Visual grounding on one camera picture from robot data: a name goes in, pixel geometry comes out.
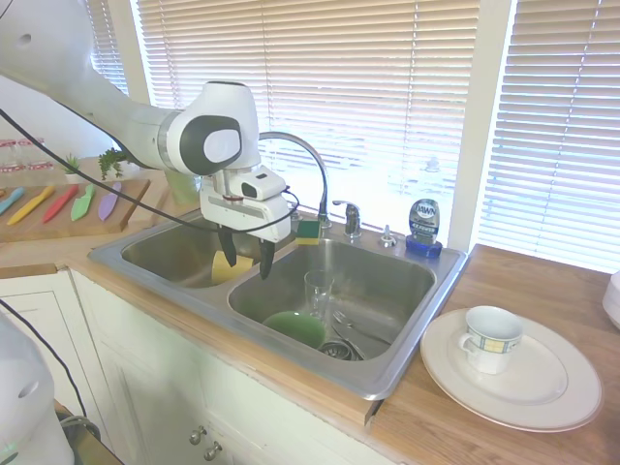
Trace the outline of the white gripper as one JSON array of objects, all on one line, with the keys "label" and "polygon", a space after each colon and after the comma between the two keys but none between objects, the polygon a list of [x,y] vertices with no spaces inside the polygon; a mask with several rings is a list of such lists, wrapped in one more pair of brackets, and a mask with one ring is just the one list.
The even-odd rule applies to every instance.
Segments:
[{"label": "white gripper", "polygon": [[290,210],[282,196],[286,187],[285,180],[273,171],[218,171],[201,178],[201,213],[219,225],[218,238],[230,267],[236,265],[232,230],[247,231],[260,238],[260,275],[267,279],[274,243],[291,232]]}]

